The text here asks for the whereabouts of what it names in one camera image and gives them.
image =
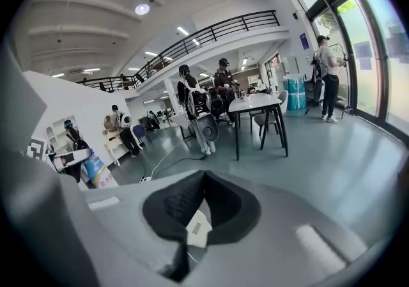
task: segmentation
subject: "cap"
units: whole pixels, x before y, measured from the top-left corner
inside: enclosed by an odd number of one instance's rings
[[[227,59],[222,58],[222,59],[219,59],[219,65],[228,66],[228,65],[230,65],[230,63],[228,63]]]
[[[329,37],[325,37],[325,36],[323,36],[323,35],[319,35],[319,36],[317,37],[317,42],[318,42],[318,43],[321,43],[324,39],[330,40]]]

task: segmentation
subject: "backpack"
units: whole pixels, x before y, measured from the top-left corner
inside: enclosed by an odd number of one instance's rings
[[[77,138],[75,140],[70,134],[66,135],[72,142],[73,142],[73,150],[74,151],[79,151],[79,150],[85,150],[89,148],[88,144],[81,138]]]
[[[120,128],[129,128],[132,124],[132,118],[129,114],[125,114],[124,112],[120,112],[120,115],[116,115],[116,124]]]

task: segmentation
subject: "tree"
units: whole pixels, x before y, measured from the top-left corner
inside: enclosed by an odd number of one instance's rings
[[[355,0],[347,0],[347,2],[337,7],[337,11],[340,14],[343,14],[352,10],[353,8],[356,8],[357,6],[358,4]],[[329,10],[320,15],[320,17],[317,19],[317,23],[327,28],[330,31],[330,34],[339,30],[337,22]]]

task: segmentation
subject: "gray floor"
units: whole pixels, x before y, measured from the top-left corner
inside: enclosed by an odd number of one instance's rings
[[[183,160],[169,167],[182,158],[202,156],[196,138],[189,139],[162,161],[153,177],[189,169],[229,173],[294,192],[354,230],[368,246],[390,236],[400,214],[396,173],[407,155],[406,148],[370,123],[349,114],[337,125],[320,120],[319,109],[301,117],[285,117],[284,121],[288,158],[273,127],[267,134],[264,150],[260,151],[258,126],[253,122],[250,135],[250,121],[244,116],[239,162],[234,130],[221,123],[216,153],[203,160]],[[140,180],[144,173],[141,163],[145,176],[151,176],[162,157],[180,143],[180,129],[163,128],[151,138],[153,145],[145,140],[146,147],[139,157],[122,160],[121,167],[110,167],[120,185]]]

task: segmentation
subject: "white pants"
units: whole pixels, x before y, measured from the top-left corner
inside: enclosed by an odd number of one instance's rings
[[[199,143],[201,151],[204,153],[207,150],[215,151],[216,146],[214,141],[207,141],[205,137],[203,137],[198,125],[197,125],[197,119],[193,119],[192,121],[192,126],[194,129],[194,132],[196,134],[196,139],[197,142]]]

